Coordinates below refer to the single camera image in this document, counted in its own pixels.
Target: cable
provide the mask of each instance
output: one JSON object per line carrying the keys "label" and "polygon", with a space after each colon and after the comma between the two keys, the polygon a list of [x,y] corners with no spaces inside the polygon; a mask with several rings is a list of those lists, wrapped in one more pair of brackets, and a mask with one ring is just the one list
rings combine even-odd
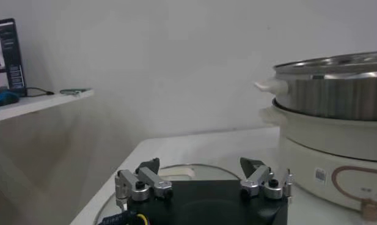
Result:
{"label": "cable", "polygon": [[25,87],[24,89],[26,89],[26,90],[39,90],[39,91],[44,92],[42,94],[37,94],[37,95],[27,95],[27,97],[39,97],[39,96],[43,96],[43,95],[54,95],[55,94],[54,92],[44,90],[44,89],[41,89],[39,87]]}
{"label": "cable", "polygon": [[144,225],[150,225],[150,223],[148,222],[148,219],[145,215],[137,214],[137,217],[140,217],[144,221]]}

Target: white wall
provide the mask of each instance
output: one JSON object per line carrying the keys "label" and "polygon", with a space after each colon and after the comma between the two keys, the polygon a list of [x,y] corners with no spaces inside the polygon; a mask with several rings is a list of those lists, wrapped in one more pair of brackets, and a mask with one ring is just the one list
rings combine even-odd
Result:
{"label": "white wall", "polygon": [[28,84],[96,90],[0,123],[0,189],[30,224],[69,223],[143,139],[262,126],[272,65],[377,50],[377,0],[0,0],[7,17]]}

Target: white cooker base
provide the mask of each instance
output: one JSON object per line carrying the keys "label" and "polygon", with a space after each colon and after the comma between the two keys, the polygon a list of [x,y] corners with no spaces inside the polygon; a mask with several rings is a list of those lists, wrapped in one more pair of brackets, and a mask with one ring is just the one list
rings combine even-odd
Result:
{"label": "white cooker base", "polygon": [[296,183],[307,191],[355,210],[361,209],[358,198],[377,202],[377,162],[319,152],[283,136],[279,146],[285,166],[295,175]]}

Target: white pot handle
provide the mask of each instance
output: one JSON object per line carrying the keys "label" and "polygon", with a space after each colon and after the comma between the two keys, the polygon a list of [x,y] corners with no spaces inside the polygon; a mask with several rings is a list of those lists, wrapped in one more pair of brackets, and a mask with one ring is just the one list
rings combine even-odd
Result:
{"label": "white pot handle", "polygon": [[260,109],[259,116],[264,123],[267,124],[274,124],[277,126],[286,126],[287,125],[287,118],[281,112],[278,112],[274,109],[273,106]]}
{"label": "white pot handle", "polygon": [[262,82],[255,82],[254,85],[262,92],[269,92],[274,95],[285,95],[288,93],[288,84],[280,79],[268,79]]}

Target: blue object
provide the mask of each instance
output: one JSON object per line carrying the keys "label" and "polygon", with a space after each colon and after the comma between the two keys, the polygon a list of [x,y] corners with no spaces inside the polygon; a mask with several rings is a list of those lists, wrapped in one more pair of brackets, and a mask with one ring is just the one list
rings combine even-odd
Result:
{"label": "blue object", "polygon": [[0,106],[17,103],[20,96],[16,93],[5,91],[0,93]]}

